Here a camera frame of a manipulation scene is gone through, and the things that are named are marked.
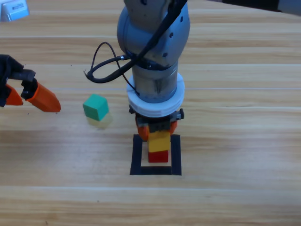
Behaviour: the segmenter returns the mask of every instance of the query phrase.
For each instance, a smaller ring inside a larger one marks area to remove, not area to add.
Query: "black square outline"
[[[182,175],[181,138],[173,134],[171,142],[171,166],[141,166],[143,140],[134,134],[130,175]]]

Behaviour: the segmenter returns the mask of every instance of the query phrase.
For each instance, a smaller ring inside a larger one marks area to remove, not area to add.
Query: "white ring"
[[[133,76],[131,76],[129,82],[135,86]],[[185,82],[179,73],[177,76],[176,92],[169,100],[162,103],[148,103],[141,100],[137,96],[136,92],[129,85],[127,85],[127,97],[131,107],[137,113],[150,118],[164,117],[174,113],[183,103],[184,96]]]

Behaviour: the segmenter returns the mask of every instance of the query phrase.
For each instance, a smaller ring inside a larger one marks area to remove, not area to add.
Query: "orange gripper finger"
[[[38,88],[32,98],[27,99],[35,107],[44,112],[59,112],[61,104],[55,94],[38,83]]]
[[[8,98],[6,99],[6,105],[23,105],[23,101],[17,91],[11,87],[10,85],[6,84],[6,87],[11,90]]]
[[[138,128],[138,134],[141,137],[143,141],[147,141],[149,138],[149,128],[148,127],[137,127]]]
[[[170,125],[170,134],[172,135],[175,131],[175,129],[177,128],[177,125],[178,125],[178,121],[174,121],[171,123]]]

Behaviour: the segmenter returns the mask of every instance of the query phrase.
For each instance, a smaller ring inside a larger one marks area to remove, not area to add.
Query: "wood grain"
[[[28,3],[31,16],[0,24],[1,53],[36,71],[62,111],[0,109],[1,226],[301,225],[300,17],[189,0],[176,131],[183,175],[130,176],[136,128],[126,83],[83,74],[100,42],[121,53],[123,2]],[[103,48],[97,62],[110,57]],[[83,113],[92,93],[109,101],[100,123]]]

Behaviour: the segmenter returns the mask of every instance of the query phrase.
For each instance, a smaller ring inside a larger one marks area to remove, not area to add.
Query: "metal cylinder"
[[[139,98],[148,103],[169,100],[177,88],[178,62],[163,71],[154,71],[135,65],[133,79]]]

